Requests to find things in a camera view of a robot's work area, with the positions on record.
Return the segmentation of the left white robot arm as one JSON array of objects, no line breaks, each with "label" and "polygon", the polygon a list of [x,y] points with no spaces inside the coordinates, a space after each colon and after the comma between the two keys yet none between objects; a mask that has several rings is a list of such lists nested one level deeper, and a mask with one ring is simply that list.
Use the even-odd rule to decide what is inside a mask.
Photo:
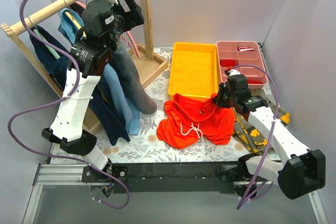
[{"label": "left white robot arm", "polygon": [[83,26],[77,31],[70,50],[74,62],[68,62],[66,82],[56,118],[42,136],[58,143],[69,154],[82,156],[95,168],[93,175],[100,182],[111,178],[111,161],[97,146],[97,138],[82,128],[89,102],[105,66],[112,60],[119,38],[144,23],[141,7],[134,0],[125,0],[128,12],[119,1],[92,0],[82,12]]}]

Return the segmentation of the orange red shorts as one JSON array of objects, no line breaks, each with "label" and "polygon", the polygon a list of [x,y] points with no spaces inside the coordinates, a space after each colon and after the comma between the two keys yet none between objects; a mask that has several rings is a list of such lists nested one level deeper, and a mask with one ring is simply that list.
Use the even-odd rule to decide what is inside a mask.
[{"label": "orange red shorts", "polygon": [[231,108],[217,107],[215,96],[199,101],[175,94],[164,103],[167,118],[160,121],[157,138],[177,149],[203,138],[215,145],[226,145],[234,131],[235,113]]}]

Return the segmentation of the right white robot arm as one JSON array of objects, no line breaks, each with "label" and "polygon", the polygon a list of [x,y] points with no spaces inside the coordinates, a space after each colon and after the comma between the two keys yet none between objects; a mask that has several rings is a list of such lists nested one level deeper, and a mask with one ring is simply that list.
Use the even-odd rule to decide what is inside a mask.
[{"label": "right white robot arm", "polygon": [[233,108],[262,136],[270,136],[268,143],[280,157],[279,163],[260,155],[248,154],[238,160],[238,176],[251,180],[260,176],[277,184],[289,199],[296,199],[325,186],[326,157],[320,150],[311,150],[294,137],[275,117],[267,101],[253,96],[247,78],[231,70],[227,81],[219,85],[215,104]]}]

